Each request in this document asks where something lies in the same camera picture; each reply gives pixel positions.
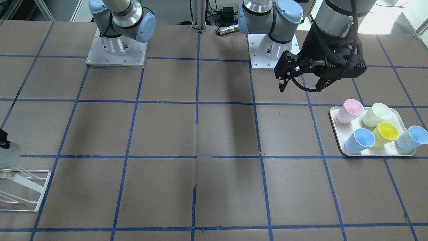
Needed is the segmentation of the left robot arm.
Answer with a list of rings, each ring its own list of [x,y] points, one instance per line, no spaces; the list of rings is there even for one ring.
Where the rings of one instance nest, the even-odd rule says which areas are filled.
[[[356,78],[366,72],[361,21],[374,0],[324,0],[297,54],[285,49],[292,42],[304,16],[294,0],[244,0],[238,6],[239,30],[264,34],[265,56],[276,60],[274,74],[283,92],[289,81],[307,92],[320,92],[342,78]]]

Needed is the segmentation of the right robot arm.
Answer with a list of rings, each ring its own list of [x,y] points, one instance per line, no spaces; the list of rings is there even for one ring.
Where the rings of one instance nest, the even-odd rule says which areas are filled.
[[[5,21],[1,26],[1,125],[10,150],[23,155],[113,155],[137,143],[131,110],[139,97],[138,68],[89,67],[84,53],[90,38],[130,40],[122,51],[154,31],[154,15],[136,0],[116,12],[90,2],[93,23]]]

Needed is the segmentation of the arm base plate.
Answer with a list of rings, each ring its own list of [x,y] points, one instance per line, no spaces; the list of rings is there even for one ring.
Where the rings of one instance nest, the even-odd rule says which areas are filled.
[[[140,43],[126,36],[100,37],[96,30],[86,64],[104,67],[144,67],[147,43]]]
[[[252,70],[273,70],[285,50],[300,52],[296,35],[286,44],[272,41],[267,34],[248,34],[247,40]]]

